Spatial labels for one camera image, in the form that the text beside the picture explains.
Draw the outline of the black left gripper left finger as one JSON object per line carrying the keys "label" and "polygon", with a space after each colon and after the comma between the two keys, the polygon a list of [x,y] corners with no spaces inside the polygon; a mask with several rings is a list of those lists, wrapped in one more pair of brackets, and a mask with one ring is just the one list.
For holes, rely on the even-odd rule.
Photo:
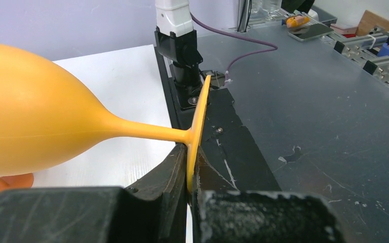
{"label": "black left gripper left finger", "polygon": [[177,144],[126,188],[0,193],[0,242],[185,242],[186,155]]}

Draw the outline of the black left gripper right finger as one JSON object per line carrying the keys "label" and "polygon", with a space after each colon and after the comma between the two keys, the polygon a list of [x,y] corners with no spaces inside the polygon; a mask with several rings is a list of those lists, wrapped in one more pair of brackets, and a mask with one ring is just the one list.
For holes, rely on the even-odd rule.
{"label": "black left gripper right finger", "polygon": [[194,242],[344,242],[335,211],[317,195],[233,188],[198,150],[192,181]]}

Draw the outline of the orange wine glass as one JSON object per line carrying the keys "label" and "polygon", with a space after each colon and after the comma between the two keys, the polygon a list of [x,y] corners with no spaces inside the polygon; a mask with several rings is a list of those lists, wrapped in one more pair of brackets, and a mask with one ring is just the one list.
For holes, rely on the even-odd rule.
{"label": "orange wine glass", "polygon": [[33,173],[0,177],[0,192],[9,189],[31,188],[33,182]]}

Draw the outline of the yellow wine glass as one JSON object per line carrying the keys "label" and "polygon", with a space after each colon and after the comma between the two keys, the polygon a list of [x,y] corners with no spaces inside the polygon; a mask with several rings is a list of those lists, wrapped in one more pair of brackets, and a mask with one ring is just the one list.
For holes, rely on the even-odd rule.
{"label": "yellow wine glass", "polygon": [[0,44],[0,177],[62,164],[115,137],[183,143],[192,186],[211,78],[205,78],[188,130],[122,119],[74,75],[37,54]]}

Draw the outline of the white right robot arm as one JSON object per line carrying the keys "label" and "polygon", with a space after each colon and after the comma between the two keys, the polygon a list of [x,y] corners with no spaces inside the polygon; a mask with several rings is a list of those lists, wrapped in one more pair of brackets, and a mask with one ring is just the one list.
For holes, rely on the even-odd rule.
{"label": "white right robot arm", "polygon": [[155,9],[155,41],[159,53],[172,61],[176,99],[182,110],[193,108],[202,88],[199,64],[203,58],[198,52],[189,1],[156,0]]}

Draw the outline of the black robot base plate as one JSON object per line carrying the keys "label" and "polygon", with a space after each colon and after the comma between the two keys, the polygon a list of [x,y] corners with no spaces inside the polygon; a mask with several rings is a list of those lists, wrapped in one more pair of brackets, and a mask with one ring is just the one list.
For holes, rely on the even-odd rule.
{"label": "black robot base plate", "polygon": [[228,89],[208,96],[201,152],[200,186],[210,190],[281,191]]}

